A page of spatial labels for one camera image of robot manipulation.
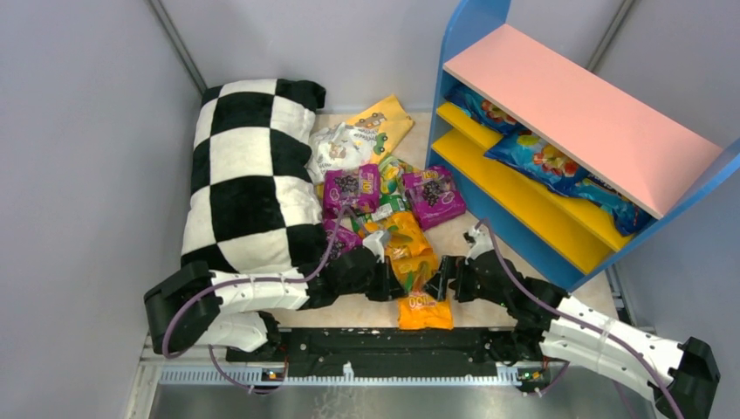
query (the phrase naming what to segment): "white snack bag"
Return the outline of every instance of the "white snack bag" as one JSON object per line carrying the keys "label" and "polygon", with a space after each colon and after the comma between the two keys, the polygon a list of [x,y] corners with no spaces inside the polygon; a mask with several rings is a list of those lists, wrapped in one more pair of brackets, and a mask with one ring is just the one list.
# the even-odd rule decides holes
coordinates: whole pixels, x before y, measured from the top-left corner
{"label": "white snack bag", "polygon": [[311,134],[311,159],[306,168],[314,184],[324,182],[327,170],[348,170],[370,162],[376,133],[372,129],[353,127],[345,122]]}

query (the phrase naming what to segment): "label on snack bag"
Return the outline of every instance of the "label on snack bag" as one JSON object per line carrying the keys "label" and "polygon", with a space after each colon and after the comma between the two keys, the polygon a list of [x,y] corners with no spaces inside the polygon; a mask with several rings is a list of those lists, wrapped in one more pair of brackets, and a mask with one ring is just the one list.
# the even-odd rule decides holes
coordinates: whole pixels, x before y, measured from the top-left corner
{"label": "label on snack bag", "polygon": [[390,200],[387,203],[382,204],[378,209],[370,215],[370,219],[378,222],[384,220],[396,212],[406,210],[406,205],[403,203],[401,196],[390,196]]}

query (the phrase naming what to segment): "orange snack bag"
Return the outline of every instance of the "orange snack bag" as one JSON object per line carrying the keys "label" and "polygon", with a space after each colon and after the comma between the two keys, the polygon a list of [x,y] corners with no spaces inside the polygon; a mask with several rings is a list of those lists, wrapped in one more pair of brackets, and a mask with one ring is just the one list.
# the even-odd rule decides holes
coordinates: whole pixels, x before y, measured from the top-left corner
{"label": "orange snack bag", "polygon": [[[365,228],[371,233],[383,229],[391,234],[391,239],[386,245],[386,255],[393,260],[433,253],[431,244],[424,237],[424,232],[411,212],[396,212],[377,222],[365,223]],[[365,237],[362,230],[358,234]]]}
{"label": "orange snack bag", "polygon": [[449,299],[435,301],[421,287],[432,278],[439,261],[434,253],[391,262],[395,276],[408,291],[408,297],[398,300],[398,327],[418,330],[427,327],[451,329],[454,325]]}

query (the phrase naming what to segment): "gummy candy bag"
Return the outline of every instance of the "gummy candy bag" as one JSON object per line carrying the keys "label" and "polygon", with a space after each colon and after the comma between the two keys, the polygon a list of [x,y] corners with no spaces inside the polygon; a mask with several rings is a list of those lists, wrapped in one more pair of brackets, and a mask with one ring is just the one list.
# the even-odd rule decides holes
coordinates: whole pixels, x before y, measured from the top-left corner
{"label": "gummy candy bag", "polygon": [[475,122],[500,134],[507,135],[519,127],[517,120],[466,85],[459,84],[449,89],[444,99],[462,109]]}
{"label": "gummy candy bag", "polygon": [[622,194],[593,174],[572,188],[572,196],[584,198],[598,205],[614,218],[614,226],[622,236],[642,230],[653,217],[644,209],[626,199]]}
{"label": "gummy candy bag", "polygon": [[485,156],[562,196],[570,196],[573,185],[588,174],[577,162],[526,127],[503,137]]}
{"label": "gummy candy bag", "polygon": [[[326,230],[327,241],[332,239],[332,233],[334,232],[336,225],[337,222],[334,220],[324,220],[324,230]],[[337,229],[337,238],[334,240],[332,249],[329,252],[328,260],[334,260],[346,251],[350,251],[360,245],[362,245],[362,239],[360,236],[340,225]]]}
{"label": "gummy candy bag", "polygon": [[467,210],[452,174],[443,166],[405,174],[403,189],[422,230],[461,216]]}
{"label": "gummy candy bag", "polygon": [[451,329],[455,324],[449,308],[449,298],[436,301],[421,288],[432,278],[439,266],[434,253],[391,262],[395,276],[408,291],[408,297],[398,300],[398,327],[418,330],[426,327]]}
{"label": "gummy candy bag", "polygon": [[[411,258],[432,253],[432,246],[421,232],[414,215],[408,211],[395,213],[378,222],[365,223],[368,232],[386,230],[391,238],[386,245],[386,256],[391,259]],[[363,237],[364,231],[358,229]]]}
{"label": "gummy candy bag", "polygon": [[324,182],[324,218],[336,218],[342,207],[357,214],[378,209],[380,175],[378,166],[365,164],[354,170],[329,170]]}

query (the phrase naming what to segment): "candy wrapper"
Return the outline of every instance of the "candy wrapper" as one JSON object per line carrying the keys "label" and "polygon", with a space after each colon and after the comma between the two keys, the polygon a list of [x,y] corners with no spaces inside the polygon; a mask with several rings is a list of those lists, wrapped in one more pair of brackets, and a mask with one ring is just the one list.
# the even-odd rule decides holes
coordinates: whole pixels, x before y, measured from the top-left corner
{"label": "candy wrapper", "polygon": [[449,298],[436,301],[421,289],[439,266],[436,255],[403,258],[391,265],[399,283],[408,291],[408,297],[398,300],[398,327],[402,330],[451,329],[454,322]]}
{"label": "candy wrapper", "polygon": [[392,155],[387,155],[378,163],[378,171],[380,172],[380,192],[386,195],[393,194],[398,189],[403,174],[415,172],[413,166]]}
{"label": "candy wrapper", "polygon": [[402,177],[404,194],[422,230],[465,213],[467,206],[452,174],[443,166],[432,166]]}
{"label": "candy wrapper", "polygon": [[394,94],[353,116],[346,123],[372,129],[376,133],[373,154],[370,157],[370,162],[375,164],[389,155],[414,126],[414,120],[403,110]]}
{"label": "candy wrapper", "polygon": [[397,212],[410,211],[411,207],[408,205],[406,198],[401,195],[383,195],[380,194],[380,200],[378,201],[378,209],[372,214],[363,214],[358,216],[356,219],[352,219],[352,230],[355,233],[359,233],[362,230],[362,225],[358,222],[365,223],[377,223],[385,220],[391,215]]}
{"label": "candy wrapper", "polygon": [[377,133],[342,122],[321,129],[308,139],[311,159],[306,168],[314,184],[322,183],[327,170],[348,170],[370,162]]}
{"label": "candy wrapper", "polygon": [[[324,220],[324,230],[326,230],[326,240],[332,239],[332,233],[337,222],[334,220]],[[337,229],[337,238],[334,240],[332,249],[329,252],[329,260],[334,260],[346,251],[350,251],[357,246],[362,245],[362,239],[349,229],[341,225]]]}
{"label": "candy wrapper", "polygon": [[431,244],[410,212],[399,212],[377,223],[365,223],[365,228],[371,233],[377,230],[387,230],[390,233],[386,256],[393,260],[432,253]]}
{"label": "candy wrapper", "polygon": [[366,164],[354,170],[329,170],[324,183],[324,218],[339,216],[343,206],[356,214],[378,209],[380,175],[378,166]]}

